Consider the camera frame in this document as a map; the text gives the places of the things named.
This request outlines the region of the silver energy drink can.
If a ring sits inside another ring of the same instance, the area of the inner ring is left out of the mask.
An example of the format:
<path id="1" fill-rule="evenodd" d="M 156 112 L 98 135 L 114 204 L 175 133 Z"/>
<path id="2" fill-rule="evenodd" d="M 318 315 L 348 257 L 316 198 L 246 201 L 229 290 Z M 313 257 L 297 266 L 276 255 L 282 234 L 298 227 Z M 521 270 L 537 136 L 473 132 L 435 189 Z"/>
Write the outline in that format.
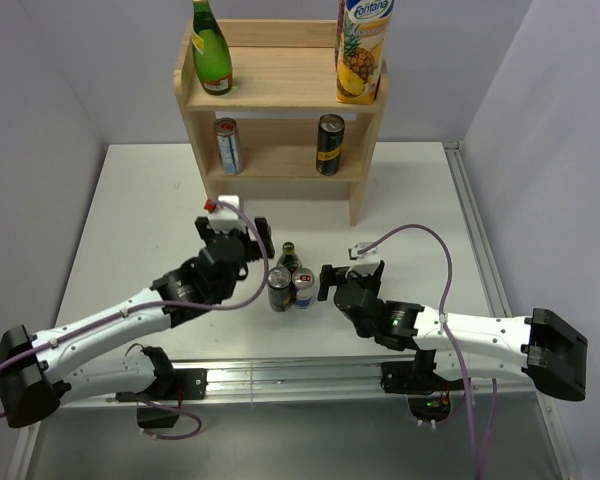
<path id="1" fill-rule="evenodd" d="M 224 172 L 228 175 L 239 175 L 244 167 L 237 122 L 228 117 L 219 118 L 214 122 L 214 133 Z"/>

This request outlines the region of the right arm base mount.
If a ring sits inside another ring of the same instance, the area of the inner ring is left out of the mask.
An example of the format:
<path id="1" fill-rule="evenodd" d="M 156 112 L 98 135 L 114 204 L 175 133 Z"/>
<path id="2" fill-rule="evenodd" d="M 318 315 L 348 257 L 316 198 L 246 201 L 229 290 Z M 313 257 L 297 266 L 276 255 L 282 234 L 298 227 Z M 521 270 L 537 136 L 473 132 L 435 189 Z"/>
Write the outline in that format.
<path id="1" fill-rule="evenodd" d="M 380 386 L 387 394 L 404 395 L 408 411 L 418 423 L 437 425 L 452 412 L 451 386 L 429 370 L 421 370 L 415 361 L 381 364 Z"/>

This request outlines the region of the dark black yellow can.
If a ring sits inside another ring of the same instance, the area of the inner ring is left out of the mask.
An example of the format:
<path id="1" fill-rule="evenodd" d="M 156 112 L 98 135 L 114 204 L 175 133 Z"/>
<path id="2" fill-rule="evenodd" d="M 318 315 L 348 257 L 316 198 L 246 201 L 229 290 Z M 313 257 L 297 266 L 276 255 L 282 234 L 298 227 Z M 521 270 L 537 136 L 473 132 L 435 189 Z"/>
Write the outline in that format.
<path id="1" fill-rule="evenodd" d="M 336 114 L 322 115 L 318 122 L 316 170 L 331 176 L 338 172 L 344 142 L 345 121 Z"/>

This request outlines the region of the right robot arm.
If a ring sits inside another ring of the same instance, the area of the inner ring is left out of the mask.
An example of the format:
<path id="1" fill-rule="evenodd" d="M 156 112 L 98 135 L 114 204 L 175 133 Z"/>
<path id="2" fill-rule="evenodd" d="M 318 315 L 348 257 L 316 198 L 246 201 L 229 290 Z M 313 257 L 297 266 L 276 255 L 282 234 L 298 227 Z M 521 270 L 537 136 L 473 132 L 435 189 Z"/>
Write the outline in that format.
<path id="1" fill-rule="evenodd" d="M 381 388 L 392 394 L 431 395 L 460 391 L 463 380 L 530 379 L 541 393 L 579 402 L 586 396 L 588 341 L 555 312 L 529 316 L 439 315 L 432 307 L 379 298 L 384 268 L 361 275 L 325 265 L 318 300 L 331 299 L 357 335 L 411 360 L 381 365 Z"/>

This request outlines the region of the black beverage can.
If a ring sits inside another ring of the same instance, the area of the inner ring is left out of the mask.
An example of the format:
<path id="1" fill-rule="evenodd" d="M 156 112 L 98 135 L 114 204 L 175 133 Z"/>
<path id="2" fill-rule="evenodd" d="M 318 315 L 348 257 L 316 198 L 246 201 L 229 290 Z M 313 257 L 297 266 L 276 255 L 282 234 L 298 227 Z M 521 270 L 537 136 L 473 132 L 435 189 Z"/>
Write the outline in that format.
<path id="1" fill-rule="evenodd" d="M 267 276 L 268 299 L 270 307 L 276 312 L 284 312 L 291 307 L 291 274 L 285 268 L 272 268 Z"/>

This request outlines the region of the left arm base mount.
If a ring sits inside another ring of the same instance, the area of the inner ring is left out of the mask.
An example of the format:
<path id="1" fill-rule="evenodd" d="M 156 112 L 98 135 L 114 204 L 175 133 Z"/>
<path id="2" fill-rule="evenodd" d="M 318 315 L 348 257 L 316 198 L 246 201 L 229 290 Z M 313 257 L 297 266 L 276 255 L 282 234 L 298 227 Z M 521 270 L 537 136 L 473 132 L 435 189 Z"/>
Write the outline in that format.
<path id="1" fill-rule="evenodd" d="M 181 408 L 185 400 L 202 400 L 206 395 L 207 373 L 203 368 L 176 369 L 174 378 L 166 386 L 150 387 L 146 391 L 119 392 L 115 400 L 122 403 L 136 402 L 137 398 L 154 403 L 175 402 L 176 408 Z M 136 409 L 136 420 L 140 428 L 155 431 L 171 429 L 180 419 L 180 413 L 168 413 L 140 403 Z"/>

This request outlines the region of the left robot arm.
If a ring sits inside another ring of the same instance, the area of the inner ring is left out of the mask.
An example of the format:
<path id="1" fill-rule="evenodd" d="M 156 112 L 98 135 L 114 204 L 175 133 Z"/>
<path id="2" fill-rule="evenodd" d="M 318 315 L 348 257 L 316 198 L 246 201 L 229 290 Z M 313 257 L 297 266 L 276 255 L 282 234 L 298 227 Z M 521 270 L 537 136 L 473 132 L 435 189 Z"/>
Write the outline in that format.
<path id="1" fill-rule="evenodd" d="M 124 399 L 172 400 L 178 375 L 159 347 L 134 356 L 102 355 L 153 333 L 176 328 L 210 311 L 230 311 L 228 299 L 251 262 L 275 255 L 267 220 L 237 218 L 226 228 L 199 217 L 205 246 L 138 294 L 77 322 L 30 333 L 24 326 L 0 341 L 0 419 L 12 428 L 37 423 L 60 406 L 114 393 Z"/>

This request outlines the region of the green Perrier glass bottle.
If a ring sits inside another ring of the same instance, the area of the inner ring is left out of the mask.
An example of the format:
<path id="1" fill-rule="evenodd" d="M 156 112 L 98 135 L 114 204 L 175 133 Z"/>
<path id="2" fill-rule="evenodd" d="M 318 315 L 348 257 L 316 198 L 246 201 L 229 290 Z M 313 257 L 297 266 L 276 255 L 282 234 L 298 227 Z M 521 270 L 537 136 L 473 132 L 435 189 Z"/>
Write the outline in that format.
<path id="1" fill-rule="evenodd" d="M 224 95 L 233 86 L 229 47 L 208 1 L 193 2 L 193 56 L 198 80 L 210 95 Z"/>

